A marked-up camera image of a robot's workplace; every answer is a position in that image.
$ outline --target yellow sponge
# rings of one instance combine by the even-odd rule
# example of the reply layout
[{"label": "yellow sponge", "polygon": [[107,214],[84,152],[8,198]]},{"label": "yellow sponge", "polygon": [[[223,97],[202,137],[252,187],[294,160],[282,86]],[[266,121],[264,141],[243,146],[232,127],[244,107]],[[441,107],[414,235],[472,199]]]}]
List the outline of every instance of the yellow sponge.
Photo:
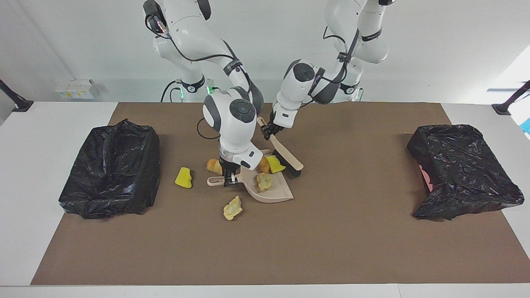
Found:
[{"label": "yellow sponge", "polygon": [[191,188],[190,169],[181,167],[179,174],[176,177],[175,184],[184,188]]},{"label": "yellow sponge", "polygon": [[267,156],[267,161],[269,161],[270,164],[270,172],[273,174],[283,171],[286,168],[284,165],[280,164],[280,160],[276,157],[276,155]]}]

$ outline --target trash bag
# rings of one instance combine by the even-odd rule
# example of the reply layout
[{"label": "trash bag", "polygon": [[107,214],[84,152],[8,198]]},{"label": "trash bag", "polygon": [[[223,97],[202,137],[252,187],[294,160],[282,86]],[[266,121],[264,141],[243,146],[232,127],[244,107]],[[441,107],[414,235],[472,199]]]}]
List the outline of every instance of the trash bag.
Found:
[{"label": "trash bag", "polygon": [[82,218],[141,214],[154,204],[159,180],[160,143],[155,130],[125,119],[92,129],[59,204]]},{"label": "trash bag", "polygon": [[451,220],[524,202],[519,187],[473,126],[418,127],[407,149],[432,184],[432,191],[413,213],[417,218]]}]

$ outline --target blue object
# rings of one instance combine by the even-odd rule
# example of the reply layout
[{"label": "blue object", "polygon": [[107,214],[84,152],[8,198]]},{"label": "blue object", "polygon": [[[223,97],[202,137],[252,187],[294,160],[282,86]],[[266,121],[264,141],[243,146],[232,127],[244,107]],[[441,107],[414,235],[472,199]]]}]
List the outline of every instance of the blue object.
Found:
[{"label": "blue object", "polygon": [[527,134],[530,134],[530,118],[523,122],[523,124],[520,125],[521,129],[526,132]]}]

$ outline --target yellow food piece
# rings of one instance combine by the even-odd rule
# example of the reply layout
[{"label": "yellow food piece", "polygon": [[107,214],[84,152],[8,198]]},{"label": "yellow food piece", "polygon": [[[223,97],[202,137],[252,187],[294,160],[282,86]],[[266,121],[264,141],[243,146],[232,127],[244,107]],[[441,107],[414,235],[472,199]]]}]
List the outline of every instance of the yellow food piece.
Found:
[{"label": "yellow food piece", "polygon": [[258,164],[258,171],[267,174],[270,172],[270,164],[265,156],[261,158],[260,163]]},{"label": "yellow food piece", "polygon": [[280,160],[276,157],[276,155],[267,156],[267,160],[269,161],[270,172],[273,174],[286,169],[284,165],[280,164]]},{"label": "yellow food piece", "polygon": [[179,174],[175,179],[175,184],[184,188],[191,188],[191,174],[190,169],[181,167]]},{"label": "yellow food piece", "polygon": [[261,191],[266,191],[272,187],[272,180],[270,180],[270,176],[267,173],[259,173],[256,176],[256,180]]},{"label": "yellow food piece", "polygon": [[217,159],[211,159],[206,163],[206,170],[216,173],[218,175],[223,174],[223,168]]},{"label": "yellow food piece", "polygon": [[234,216],[241,213],[241,211],[243,211],[243,208],[241,208],[241,200],[239,199],[239,196],[236,196],[223,208],[223,214],[229,221],[233,220]]}]

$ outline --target white table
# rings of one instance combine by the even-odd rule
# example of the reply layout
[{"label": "white table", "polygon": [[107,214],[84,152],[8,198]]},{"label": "white table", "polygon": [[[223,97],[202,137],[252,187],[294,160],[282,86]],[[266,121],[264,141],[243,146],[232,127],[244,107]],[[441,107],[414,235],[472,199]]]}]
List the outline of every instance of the white table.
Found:
[{"label": "white table", "polygon": [[[530,284],[29,286],[63,215],[57,199],[78,150],[93,127],[108,123],[116,105],[36,102],[0,126],[1,297],[530,297]],[[530,142],[515,122],[490,106],[443,107],[453,124],[470,124],[484,134],[513,182],[530,198]],[[530,255],[530,204],[503,212]]]}]

